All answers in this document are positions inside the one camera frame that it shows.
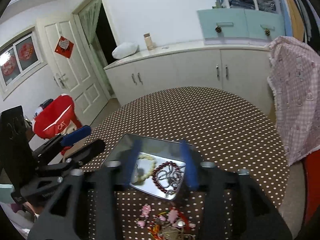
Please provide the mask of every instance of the window frame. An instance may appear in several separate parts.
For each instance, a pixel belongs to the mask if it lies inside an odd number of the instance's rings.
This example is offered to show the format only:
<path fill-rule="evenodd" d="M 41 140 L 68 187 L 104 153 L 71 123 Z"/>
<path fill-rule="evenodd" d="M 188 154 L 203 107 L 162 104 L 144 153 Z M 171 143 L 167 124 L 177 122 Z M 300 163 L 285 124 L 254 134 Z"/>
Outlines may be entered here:
<path fill-rule="evenodd" d="M 17 53 L 16 45 L 20 42 L 24 41 L 25 39 L 31 37 L 32 44 L 36 53 L 36 56 L 38 60 L 31 64 L 29 67 L 27 67 L 25 70 L 22 70 L 20 60 Z M 43 54 L 41 52 L 41 49 L 38 44 L 38 38 L 36 35 L 36 30 L 34 26 L 30 26 L 24 31 L 18 33 L 10 39 L 6 44 L 4 44 L 1 48 L 1 53 L 8 52 L 9 50 L 13 49 L 14 55 L 16 57 L 17 66 L 20 70 L 20 74 L 16 76 L 8 85 L 6 85 L 4 81 L 3 74 L 0 74 L 0 94 L 4 99 L 6 99 L 21 83 L 23 83 L 28 77 L 30 77 L 32 74 L 34 74 L 36 71 L 38 71 L 40 68 L 46 65 L 46 62 L 43 60 Z"/>

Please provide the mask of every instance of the folded clothes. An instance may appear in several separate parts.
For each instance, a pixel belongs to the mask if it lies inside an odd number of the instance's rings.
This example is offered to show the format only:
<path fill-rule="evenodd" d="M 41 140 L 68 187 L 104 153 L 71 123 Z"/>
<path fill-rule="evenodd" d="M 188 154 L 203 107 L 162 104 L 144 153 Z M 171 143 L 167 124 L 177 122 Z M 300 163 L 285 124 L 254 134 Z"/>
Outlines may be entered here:
<path fill-rule="evenodd" d="M 274 0 L 257 0 L 260 11 L 276 12 L 276 4 Z"/>
<path fill-rule="evenodd" d="M 229 0 L 230 8 L 255 9 L 253 0 Z"/>

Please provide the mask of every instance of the light blue drawer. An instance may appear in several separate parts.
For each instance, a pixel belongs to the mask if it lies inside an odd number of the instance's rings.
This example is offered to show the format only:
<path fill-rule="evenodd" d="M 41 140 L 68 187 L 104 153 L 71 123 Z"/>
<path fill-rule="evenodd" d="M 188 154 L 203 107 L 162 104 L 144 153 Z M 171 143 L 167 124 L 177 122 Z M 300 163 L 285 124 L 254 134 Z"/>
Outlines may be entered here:
<path fill-rule="evenodd" d="M 249 38 L 272 41 L 278 36 L 285 35 L 282 15 L 246 9 L 244 13 L 247 18 Z M 270 30 L 270 36 L 265 34 L 266 28 Z"/>
<path fill-rule="evenodd" d="M 205 39 L 249 37 L 244 9 L 217 8 L 197 12 Z M 221 33 L 216 32 L 217 25 L 221 27 Z"/>

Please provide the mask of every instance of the polka dot tablecloth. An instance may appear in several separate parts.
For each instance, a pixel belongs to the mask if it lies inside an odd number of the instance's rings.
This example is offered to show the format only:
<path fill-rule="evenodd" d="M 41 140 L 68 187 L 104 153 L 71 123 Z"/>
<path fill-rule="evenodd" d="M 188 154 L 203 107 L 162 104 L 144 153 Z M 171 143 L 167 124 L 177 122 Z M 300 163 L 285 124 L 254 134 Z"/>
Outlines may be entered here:
<path fill-rule="evenodd" d="M 215 162 L 220 169 L 248 169 L 253 179 L 278 208 L 281 204 L 289 168 L 281 139 L 273 124 L 257 107 L 228 92 L 201 87 L 184 87 L 149 94 L 121 107 L 100 124 L 85 145 L 103 139 L 106 149 L 87 165 L 85 171 L 100 168 L 124 133 L 165 140 L 185 138 L 205 161 Z M 225 192 L 226 239 L 232 226 L 228 207 L 230 192 Z M 140 191 L 116 192 L 117 206 L 124 239 L 151 240 L 147 228 L 135 223 L 141 207 L 152 207 L 150 216 L 168 210 L 170 203 Z M 184 215 L 201 225 L 205 193 L 190 192 L 179 204 Z M 94 217 L 90 218 L 90 235 L 94 239 Z"/>

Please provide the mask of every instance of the pink cloth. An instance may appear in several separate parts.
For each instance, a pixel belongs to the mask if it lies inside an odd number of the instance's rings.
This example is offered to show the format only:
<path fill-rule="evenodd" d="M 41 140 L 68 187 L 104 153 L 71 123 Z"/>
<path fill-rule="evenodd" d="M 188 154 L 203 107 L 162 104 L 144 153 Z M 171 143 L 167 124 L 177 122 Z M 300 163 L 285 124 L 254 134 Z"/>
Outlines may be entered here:
<path fill-rule="evenodd" d="M 276 128 L 288 165 L 292 165 L 320 149 L 320 56 L 294 37 L 280 36 L 268 47 L 272 64 L 268 83 L 275 98 Z"/>

